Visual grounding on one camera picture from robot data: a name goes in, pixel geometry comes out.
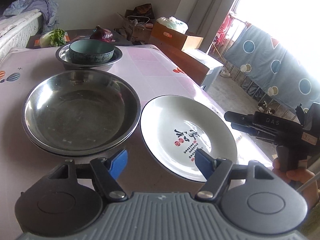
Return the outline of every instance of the red cloth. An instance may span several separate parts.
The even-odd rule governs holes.
[[[228,14],[216,34],[216,38],[214,41],[215,46],[219,45],[220,43],[223,44],[224,38],[227,35],[226,30],[229,29],[229,27],[232,24],[232,21],[233,21],[233,18],[231,18],[230,15]]]

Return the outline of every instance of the cardboard box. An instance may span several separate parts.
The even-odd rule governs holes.
[[[187,35],[179,33],[156,22],[153,26],[151,36],[179,50],[198,49],[201,45],[203,38],[190,32],[187,32],[186,34]]]
[[[126,17],[119,13],[118,15],[122,17],[122,28],[125,29],[125,32],[127,33],[128,41],[148,43],[152,29],[134,26]]]
[[[115,28],[115,31],[117,33],[119,33],[122,37],[124,37],[125,39],[127,39],[127,33],[125,32],[125,29],[119,29],[119,28]]]

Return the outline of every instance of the stainless steel bowl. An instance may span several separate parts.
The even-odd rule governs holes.
[[[22,124],[28,137],[57,155],[98,154],[127,139],[138,125],[137,93],[100,70],[65,71],[28,94]]]
[[[83,65],[83,64],[75,64],[72,63],[69,53],[69,47],[70,44],[64,45],[60,47],[56,51],[56,58],[63,63],[63,66],[66,70],[77,70],[77,69],[101,69],[103,68],[105,71],[109,70],[111,66],[118,62],[122,58],[122,51],[115,47],[115,51],[113,52],[112,58],[107,62],[103,64],[93,64],[93,65]]]

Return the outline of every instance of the plastic bag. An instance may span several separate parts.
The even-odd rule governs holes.
[[[176,19],[173,16],[171,16],[169,19],[167,19],[166,17],[161,17],[157,19],[157,22],[166,26],[169,29],[173,29],[182,34],[185,34],[188,30],[188,25],[186,23]]]

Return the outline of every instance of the ceramic bowl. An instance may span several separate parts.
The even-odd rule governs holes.
[[[28,94],[22,125],[40,148],[63,156],[98,154],[127,139],[138,125],[137,93],[100,70],[65,71]]]
[[[69,53],[73,63],[96,64],[108,62],[115,50],[115,46],[105,41],[80,40],[70,44]]]
[[[173,173],[205,182],[195,164],[195,151],[236,163],[235,140],[212,110],[180,96],[161,96],[149,101],[141,114],[143,139],[154,157]]]

